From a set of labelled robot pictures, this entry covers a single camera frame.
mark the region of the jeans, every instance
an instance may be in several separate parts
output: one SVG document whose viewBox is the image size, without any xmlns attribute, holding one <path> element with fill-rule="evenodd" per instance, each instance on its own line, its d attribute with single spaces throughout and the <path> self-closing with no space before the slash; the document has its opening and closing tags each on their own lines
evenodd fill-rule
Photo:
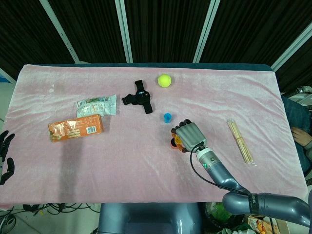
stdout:
<svg viewBox="0 0 312 234">
<path fill-rule="evenodd" d="M 282 96 L 282 100 L 285 107 L 287 120 L 290 127 L 300 128 L 307 133 L 310 133 L 311 126 L 311 114 L 302 105 Z M 296 149 L 298 152 L 301 168 L 304 174 L 309 172 L 312 167 L 311 161 L 306 157 L 304 148 L 295 142 Z"/>
</svg>

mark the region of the orange snack package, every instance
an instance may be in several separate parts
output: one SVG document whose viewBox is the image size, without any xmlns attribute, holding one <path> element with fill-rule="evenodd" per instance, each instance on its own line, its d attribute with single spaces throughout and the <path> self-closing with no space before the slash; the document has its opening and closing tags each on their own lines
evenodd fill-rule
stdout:
<svg viewBox="0 0 312 234">
<path fill-rule="evenodd" d="M 104 132 L 99 114 L 50 123 L 48 127 L 53 142 Z"/>
</svg>

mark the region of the plastic bag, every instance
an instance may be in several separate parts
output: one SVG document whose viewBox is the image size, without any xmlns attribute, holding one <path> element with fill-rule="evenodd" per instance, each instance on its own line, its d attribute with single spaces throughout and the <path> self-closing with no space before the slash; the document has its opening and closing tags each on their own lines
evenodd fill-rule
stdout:
<svg viewBox="0 0 312 234">
<path fill-rule="evenodd" d="M 116 94 L 106 97 L 97 97 L 76 102 L 77 117 L 90 116 L 94 114 L 116 115 Z"/>
</svg>

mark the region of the table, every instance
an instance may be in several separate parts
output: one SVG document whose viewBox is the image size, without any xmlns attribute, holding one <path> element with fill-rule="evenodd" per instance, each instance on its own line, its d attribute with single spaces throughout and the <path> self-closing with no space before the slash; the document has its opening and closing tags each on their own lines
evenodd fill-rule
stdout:
<svg viewBox="0 0 312 234">
<path fill-rule="evenodd" d="M 251 192 L 305 195 L 276 78 L 268 66 L 122 68 L 136 65 L 143 66 L 26 65 L 22 69 L 5 124 L 17 134 L 8 155 L 15 160 L 16 172 L 2 187 L 1 203 L 220 201 L 226 191 L 201 181 L 189 165 L 189 155 L 169 146 L 170 129 L 185 118 L 199 126 L 220 160 Z M 192 69 L 177 68 L 181 65 Z M 161 73 L 174 78 L 170 88 L 157 86 Z M 121 97 L 135 93 L 138 79 L 152 95 L 150 115 L 139 106 L 120 103 Z M 75 117 L 75 101 L 114 93 L 119 112 L 105 116 L 103 134 L 49 142 L 47 124 Z M 172 124 L 162 121 L 168 111 L 173 114 Z M 227 117 L 236 120 L 257 167 L 244 164 Z M 209 178 L 197 161 L 195 166 Z"/>
</svg>

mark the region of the tennis ball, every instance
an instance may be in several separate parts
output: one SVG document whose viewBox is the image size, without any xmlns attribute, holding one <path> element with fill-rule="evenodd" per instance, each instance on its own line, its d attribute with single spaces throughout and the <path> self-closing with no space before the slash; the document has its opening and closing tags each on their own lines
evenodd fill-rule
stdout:
<svg viewBox="0 0 312 234">
<path fill-rule="evenodd" d="M 167 74 L 162 74 L 158 77 L 158 84 L 160 87 L 167 88 L 171 84 L 171 77 Z"/>
</svg>

